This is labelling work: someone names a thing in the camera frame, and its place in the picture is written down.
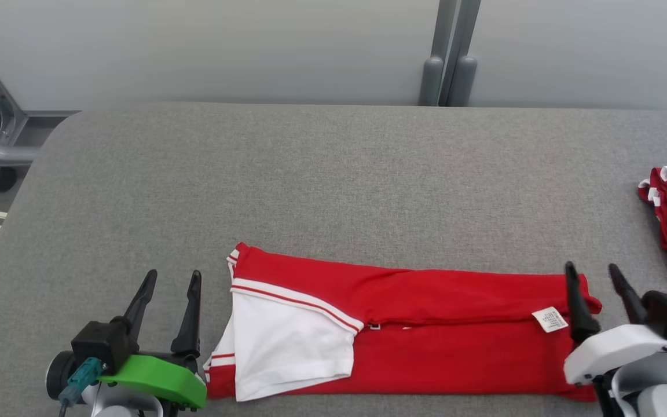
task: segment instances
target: teal cable connector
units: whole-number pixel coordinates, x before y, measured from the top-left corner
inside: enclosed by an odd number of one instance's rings
[[[73,407],[76,402],[82,398],[82,393],[87,386],[97,381],[104,371],[100,359],[87,358],[79,369],[68,378],[68,385],[58,394],[58,401],[61,403],[61,414],[66,413],[67,407]]]

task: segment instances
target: care tag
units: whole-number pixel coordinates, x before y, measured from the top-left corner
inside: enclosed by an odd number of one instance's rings
[[[533,312],[532,315],[540,322],[540,325],[547,333],[565,329],[567,327],[567,322],[554,307],[548,307],[538,312]]]

